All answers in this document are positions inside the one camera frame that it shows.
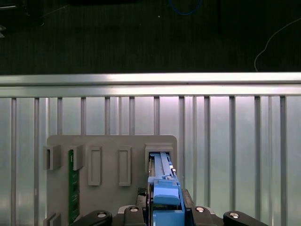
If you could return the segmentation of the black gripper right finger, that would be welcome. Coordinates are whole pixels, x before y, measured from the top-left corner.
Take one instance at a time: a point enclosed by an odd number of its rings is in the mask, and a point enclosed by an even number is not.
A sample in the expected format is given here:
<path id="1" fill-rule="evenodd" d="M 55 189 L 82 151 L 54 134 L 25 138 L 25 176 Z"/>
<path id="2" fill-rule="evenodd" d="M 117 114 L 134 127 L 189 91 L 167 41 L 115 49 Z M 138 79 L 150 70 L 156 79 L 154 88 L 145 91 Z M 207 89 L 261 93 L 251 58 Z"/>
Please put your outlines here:
<path id="1" fill-rule="evenodd" d="M 218 217 L 209 207 L 196 206 L 187 189 L 182 189 L 186 226 L 265 226 L 240 211 L 228 211 Z"/>

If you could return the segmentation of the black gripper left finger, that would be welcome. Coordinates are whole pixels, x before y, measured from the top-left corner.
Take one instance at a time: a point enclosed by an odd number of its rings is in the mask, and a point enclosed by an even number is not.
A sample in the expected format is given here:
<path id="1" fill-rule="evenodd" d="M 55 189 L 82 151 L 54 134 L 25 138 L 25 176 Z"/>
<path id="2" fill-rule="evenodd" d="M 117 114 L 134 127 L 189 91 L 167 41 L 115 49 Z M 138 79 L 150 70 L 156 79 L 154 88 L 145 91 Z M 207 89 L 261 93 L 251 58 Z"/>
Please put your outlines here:
<path id="1" fill-rule="evenodd" d="M 75 220 L 73 226 L 148 226 L 150 189 L 139 187 L 136 205 L 123 206 L 114 216 L 106 210 L 94 210 Z"/>

